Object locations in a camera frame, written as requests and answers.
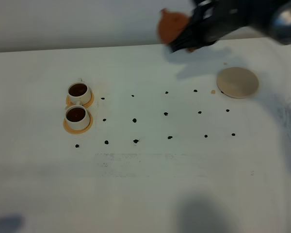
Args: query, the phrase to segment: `round wooden coaster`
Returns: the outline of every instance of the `round wooden coaster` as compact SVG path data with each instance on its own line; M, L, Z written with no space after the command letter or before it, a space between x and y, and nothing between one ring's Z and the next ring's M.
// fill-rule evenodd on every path
M81 134L81 133L84 133L84 132L88 131L88 130L91 128L91 126L92 126L92 124L93 124L93 122L94 122L92 114L90 114L90 113L88 112L88 115L89 115L89 117L90 117L90 122L89 122L89 125L88 125L84 130L73 130L73 129L71 129L71 128L68 126L66 119L64 119L64 129L65 129L68 133L71 133L71 134Z
M259 79L248 69L231 67L218 74L217 85L227 96L244 99L259 90Z
M91 90L91 95L92 95L91 99L85 105L83 105L84 108L88 108L94 102L95 97L94 97L94 93L92 92L92 90ZM69 96L66 97L66 105L67 105L67 107L74 105L74 103L71 102Z

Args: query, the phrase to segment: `white wall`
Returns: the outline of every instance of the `white wall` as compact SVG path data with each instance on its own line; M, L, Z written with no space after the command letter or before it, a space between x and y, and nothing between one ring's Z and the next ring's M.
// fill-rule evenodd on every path
M0 51L158 43L160 9L191 0L0 0ZM253 37L242 30L237 37Z

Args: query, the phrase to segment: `coffee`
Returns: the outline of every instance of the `coffee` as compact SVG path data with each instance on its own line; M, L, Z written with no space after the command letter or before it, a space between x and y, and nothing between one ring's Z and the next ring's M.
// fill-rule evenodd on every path
M82 96L86 93L87 86L81 83L74 84L69 88L69 94L72 96Z
M66 117L69 121L78 122L85 117L85 110L82 108L73 108L67 113Z

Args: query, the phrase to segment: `white table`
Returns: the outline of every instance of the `white table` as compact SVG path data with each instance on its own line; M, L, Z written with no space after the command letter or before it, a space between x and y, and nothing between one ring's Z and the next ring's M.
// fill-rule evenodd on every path
M216 74L234 66L259 76L255 97L218 90ZM65 98L78 78L94 92L94 124L71 135ZM291 47L0 53L5 216L4 233L211 232L206 222L214 233L291 233Z

